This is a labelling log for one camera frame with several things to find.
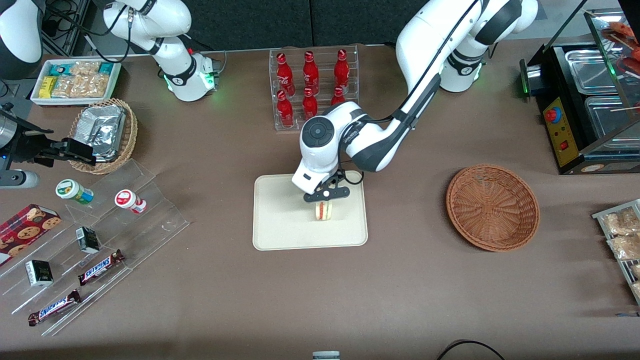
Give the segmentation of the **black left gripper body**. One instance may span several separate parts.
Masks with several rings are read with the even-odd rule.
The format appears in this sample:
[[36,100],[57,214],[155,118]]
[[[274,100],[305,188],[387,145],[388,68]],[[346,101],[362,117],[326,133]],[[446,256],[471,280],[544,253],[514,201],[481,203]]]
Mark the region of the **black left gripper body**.
[[338,188],[343,187],[341,183],[346,179],[343,172],[336,172],[325,182],[320,183],[313,194],[317,194],[316,202],[327,202],[338,198]]

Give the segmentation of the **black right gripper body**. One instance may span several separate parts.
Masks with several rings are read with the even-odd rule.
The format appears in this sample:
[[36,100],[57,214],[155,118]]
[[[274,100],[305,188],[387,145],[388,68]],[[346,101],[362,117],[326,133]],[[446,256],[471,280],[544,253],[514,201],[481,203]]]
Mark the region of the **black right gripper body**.
[[53,167],[54,161],[64,161],[58,142],[47,137],[54,133],[52,129],[42,129],[22,118],[7,117],[14,125],[14,135],[7,142],[7,162],[39,164]]

